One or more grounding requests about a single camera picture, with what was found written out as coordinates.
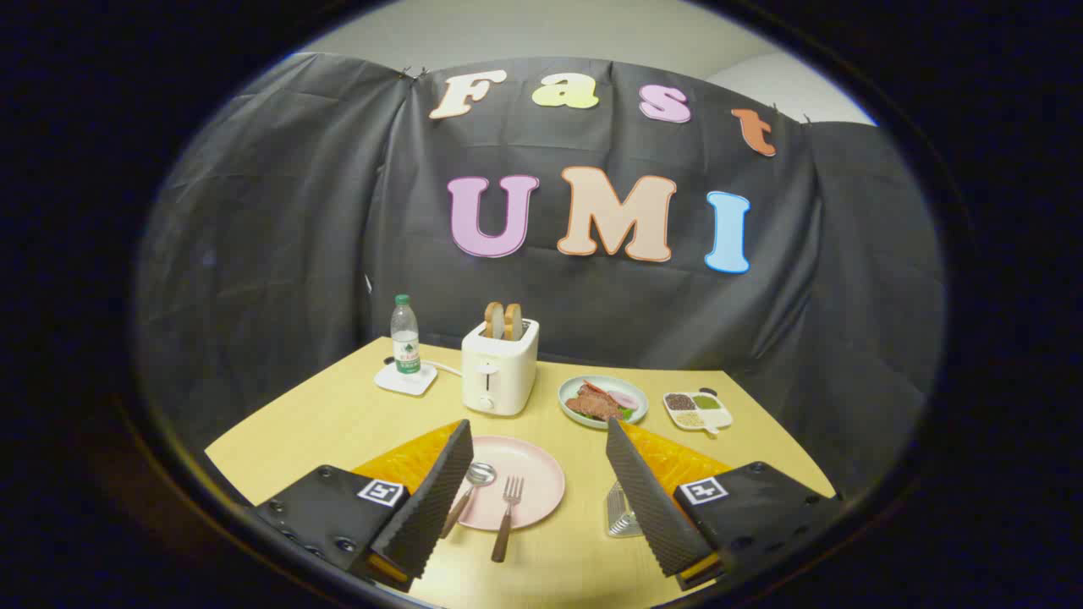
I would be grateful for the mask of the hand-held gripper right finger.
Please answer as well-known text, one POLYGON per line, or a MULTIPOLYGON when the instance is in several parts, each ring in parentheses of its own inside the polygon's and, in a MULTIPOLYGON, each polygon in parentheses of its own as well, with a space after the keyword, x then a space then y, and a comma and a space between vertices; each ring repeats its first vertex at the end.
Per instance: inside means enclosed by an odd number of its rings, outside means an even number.
POLYGON ((681 589, 758 575, 812 543, 843 508, 762 459, 730 468, 619 420, 606 424, 606 458, 662 574, 681 589))

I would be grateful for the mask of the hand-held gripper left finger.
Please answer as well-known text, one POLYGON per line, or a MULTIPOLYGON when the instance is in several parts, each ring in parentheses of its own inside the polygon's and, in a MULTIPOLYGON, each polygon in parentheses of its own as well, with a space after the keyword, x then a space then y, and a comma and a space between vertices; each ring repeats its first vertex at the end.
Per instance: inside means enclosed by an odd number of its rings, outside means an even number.
POLYGON ((475 451, 456 420, 355 469, 319 465, 255 507, 324 562, 407 592, 421 578, 475 451))

